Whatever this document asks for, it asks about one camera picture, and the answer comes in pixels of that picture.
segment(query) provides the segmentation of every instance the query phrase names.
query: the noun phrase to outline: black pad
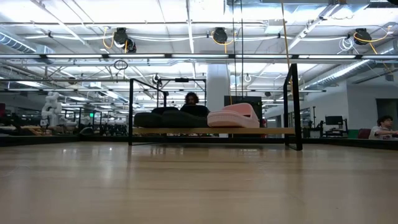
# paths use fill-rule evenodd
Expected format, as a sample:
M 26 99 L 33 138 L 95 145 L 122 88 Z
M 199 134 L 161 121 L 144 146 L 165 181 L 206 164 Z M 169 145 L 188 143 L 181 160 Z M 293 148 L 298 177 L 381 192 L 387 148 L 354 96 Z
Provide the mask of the black pad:
M 178 111 L 178 108 L 167 106 L 163 108 L 155 108 L 152 110 L 152 113 L 162 115 L 165 111 Z
M 141 128 L 161 128 L 162 114 L 165 111 L 178 111 L 175 107 L 155 108 L 151 113 L 138 113 L 134 116 L 134 126 Z
M 184 105 L 180 111 L 201 118 L 207 118 L 207 115 L 209 114 L 209 109 L 206 106 L 201 105 Z
M 165 128 L 208 128 L 206 116 L 194 116 L 183 111 L 165 112 L 162 124 Z
M 138 113 L 134 116 L 134 126 L 140 128 L 160 128 L 162 127 L 162 115 Z

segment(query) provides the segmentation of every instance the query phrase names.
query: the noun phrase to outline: cable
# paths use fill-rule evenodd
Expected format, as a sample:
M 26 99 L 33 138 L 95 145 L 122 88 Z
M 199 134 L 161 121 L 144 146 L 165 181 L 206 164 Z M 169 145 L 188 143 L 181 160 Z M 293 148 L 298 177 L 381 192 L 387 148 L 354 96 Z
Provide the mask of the cable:
M 377 39 L 377 40 L 363 40 L 363 39 L 358 38 L 358 37 L 356 36 L 356 34 L 358 34 L 358 33 L 356 32 L 356 33 L 354 34 L 354 38 L 355 38 L 355 39 L 360 40 L 360 41 L 362 41 L 362 42 L 366 42 L 366 43 L 374 43 L 374 42 L 377 42 L 377 41 L 380 41 L 380 40 L 384 40 L 384 39 L 388 36 L 388 32 L 387 32 L 386 35 L 385 35 L 384 37 L 380 38 L 380 39 Z
M 104 44 L 104 46 L 105 46 L 107 49 L 111 49 L 111 48 L 113 47 L 113 41 L 114 41 L 114 32 L 112 33 L 112 44 L 111 44 L 110 47 L 109 47 L 108 45 L 106 45 L 105 39 L 102 39 L 102 43 Z
M 371 47 L 372 47 L 374 53 L 375 53 L 375 54 L 378 54 L 377 51 L 376 51 L 376 49 L 373 47 L 373 44 L 372 44 L 372 43 L 369 43 L 369 44 L 371 45 Z
M 285 36 L 285 47 L 286 47 L 286 59 L 287 59 L 287 71 L 290 70 L 290 59 L 289 59 L 289 46 L 287 45 L 287 32 L 286 32 L 286 22 L 285 22 L 285 9 L 284 9 L 284 0 L 280 0 L 280 4 L 282 5 L 282 17 L 284 23 L 284 36 Z M 292 78 L 290 78 L 290 88 L 292 89 L 293 95 L 293 82 Z
M 217 41 L 214 39 L 213 34 L 214 34 L 214 31 L 211 32 L 211 38 L 213 39 L 214 43 L 216 43 L 216 44 L 218 44 L 218 45 L 224 45 L 224 51 L 225 51 L 225 53 L 226 53 L 226 46 L 229 45 L 229 44 L 231 44 L 232 42 L 235 42 L 235 35 L 236 35 L 235 31 L 234 31 L 234 39 L 231 40 L 229 43 L 225 43 L 225 44 L 220 44 L 219 42 L 217 42 Z
M 375 53 L 375 54 L 378 54 L 377 51 L 376 51 L 376 49 L 374 48 L 373 44 L 372 44 L 372 43 L 369 43 L 369 44 L 370 44 L 370 46 L 372 47 L 374 53 Z M 394 75 L 393 72 L 390 70 L 390 68 L 389 68 L 384 62 L 383 62 L 383 65 L 385 66 L 385 68 L 387 69 L 387 71 L 388 71 L 391 75 Z

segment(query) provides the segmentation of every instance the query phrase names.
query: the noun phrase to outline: wooden floor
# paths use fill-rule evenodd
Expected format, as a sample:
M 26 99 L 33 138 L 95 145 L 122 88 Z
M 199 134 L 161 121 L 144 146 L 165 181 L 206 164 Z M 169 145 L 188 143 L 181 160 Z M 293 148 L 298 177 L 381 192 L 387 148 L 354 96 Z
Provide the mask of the wooden floor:
M 398 221 L 398 152 L 76 142 L 0 148 L 0 223 Z

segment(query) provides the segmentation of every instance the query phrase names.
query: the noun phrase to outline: white wall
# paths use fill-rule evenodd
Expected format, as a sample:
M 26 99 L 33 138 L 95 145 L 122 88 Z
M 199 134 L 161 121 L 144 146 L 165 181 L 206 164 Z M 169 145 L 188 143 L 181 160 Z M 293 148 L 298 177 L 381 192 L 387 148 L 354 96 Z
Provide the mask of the white wall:
M 325 116 L 343 116 L 348 119 L 348 100 L 346 82 L 341 82 L 336 87 L 325 88 L 325 93 L 309 93 L 304 101 L 300 102 L 300 109 L 311 108 L 311 120 L 313 121 L 313 106 L 315 108 L 316 124 L 325 120 Z M 289 102 L 289 112 L 293 111 L 293 101 Z M 265 117 L 270 118 L 282 115 L 283 126 L 283 106 L 269 109 Z
M 376 99 L 398 98 L 398 86 L 348 85 L 347 90 L 350 129 L 372 128 L 379 117 Z

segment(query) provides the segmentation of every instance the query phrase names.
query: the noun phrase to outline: white pillar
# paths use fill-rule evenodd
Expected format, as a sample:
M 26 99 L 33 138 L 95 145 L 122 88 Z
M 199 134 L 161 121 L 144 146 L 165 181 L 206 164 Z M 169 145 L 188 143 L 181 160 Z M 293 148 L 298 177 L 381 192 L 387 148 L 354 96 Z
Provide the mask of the white pillar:
M 230 80 L 227 64 L 209 64 L 207 68 L 207 107 L 218 111 L 224 107 L 224 96 L 229 95 Z

